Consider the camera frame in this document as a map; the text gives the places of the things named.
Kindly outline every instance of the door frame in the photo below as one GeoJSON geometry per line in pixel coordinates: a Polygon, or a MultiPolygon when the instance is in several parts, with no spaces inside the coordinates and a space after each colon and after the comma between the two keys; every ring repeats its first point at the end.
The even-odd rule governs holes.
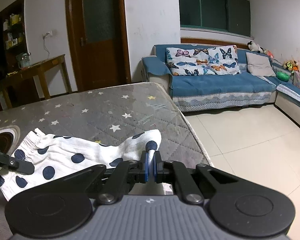
{"type": "MultiPolygon", "coordinates": [[[[128,35],[126,25],[126,13],[124,0],[119,0],[119,14],[120,14],[120,29],[121,29],[121,40],[123,49],[123,63],[126,77],[126,84],[131,84],[131,73],[130,73],[130,62],[129,62],[129,50],[128,50],[128,35]]],[[[66,25],[68,32],[70,56],[72,59],[72,66],[74,70],[75,80],[78,86],[78,91],[84,91],[83,83],[80,70],[79,53],[77,51],[78,41],[74,38],[74,25],[73,25],[73,10],[71,0],[66,0],[66,25]]]]}

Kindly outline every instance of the green ball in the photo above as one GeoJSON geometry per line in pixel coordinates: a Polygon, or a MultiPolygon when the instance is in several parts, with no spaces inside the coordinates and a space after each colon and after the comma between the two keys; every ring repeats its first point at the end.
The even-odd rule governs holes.
{"type": "Polygon", "coordinates": [[[282,72],[277,72],[277,78],[280,79],[281,81],[289,81],[290,76],[286,73],[282,73],[282,72]]]}

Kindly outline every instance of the pink butterfly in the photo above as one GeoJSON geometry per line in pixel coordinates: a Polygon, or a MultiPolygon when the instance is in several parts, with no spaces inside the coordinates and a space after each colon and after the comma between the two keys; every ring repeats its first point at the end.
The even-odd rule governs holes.
{"type": "Polygon", "coordinates": [[[180,56],[182,56],[182,57],[190,57],[189,51],[178,49],[176,57],[180,57],[180,56]]]}

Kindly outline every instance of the metal bolt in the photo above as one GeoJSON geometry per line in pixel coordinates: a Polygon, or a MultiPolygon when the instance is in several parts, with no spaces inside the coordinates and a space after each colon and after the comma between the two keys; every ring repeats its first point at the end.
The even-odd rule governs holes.
{"type": "Polygon", "coordinates": [[[103,194],[99,195],[99,199],[102,202],[111,202],[114,200],[114,196],[112,196],[111,194],[108,194],[108,193],[103,193],[103,194]]]}
{"type": "Polygon", "coordinates": [[[186,200],[189,201],[189,202],[192,202],[192,203],[198,203],[199,201],[202,200],[202,197],[199,196],[198,194],[189,194],[186,197],[186,200]]]}

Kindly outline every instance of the door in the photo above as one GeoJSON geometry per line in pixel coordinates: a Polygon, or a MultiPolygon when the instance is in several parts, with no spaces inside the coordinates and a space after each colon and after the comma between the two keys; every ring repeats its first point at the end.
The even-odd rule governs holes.
{"type": "Polygon", "coordinates": [[[126,84],[119,0],[71,2],[82,90],[126,84]]]}

